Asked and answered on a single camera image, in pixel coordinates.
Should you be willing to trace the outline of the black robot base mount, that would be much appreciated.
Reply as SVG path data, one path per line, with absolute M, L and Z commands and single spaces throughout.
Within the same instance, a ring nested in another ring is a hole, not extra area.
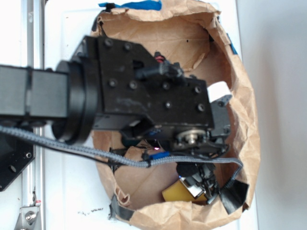
M 0 135 L 0 191 L 5 191 L 35 158 L 33 144 Z

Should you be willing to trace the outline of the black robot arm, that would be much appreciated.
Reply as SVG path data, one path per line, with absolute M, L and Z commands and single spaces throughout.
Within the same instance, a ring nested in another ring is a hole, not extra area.
M 130 147 L 146 140 L 167 151 L 221 156 L 229 146 L 226 104 L 204 80 L 142 45 L 106 36 L 83 38 L 55 71 L 1 66 L 0 123 L 42 127 L 68 144 L 92 130 L 118 131 Z

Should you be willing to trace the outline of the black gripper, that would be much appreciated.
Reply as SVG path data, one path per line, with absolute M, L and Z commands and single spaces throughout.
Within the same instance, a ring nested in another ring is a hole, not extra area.
M 210 102 L 207 84 L 178 63 L 158 61 L 141 44 L 105 36 L 83 38 L 73 55 L 98 75 L 93 130 L 127 140 L 158 141 L 168 151 L 221 156 L 229 145 L 225 103 Z

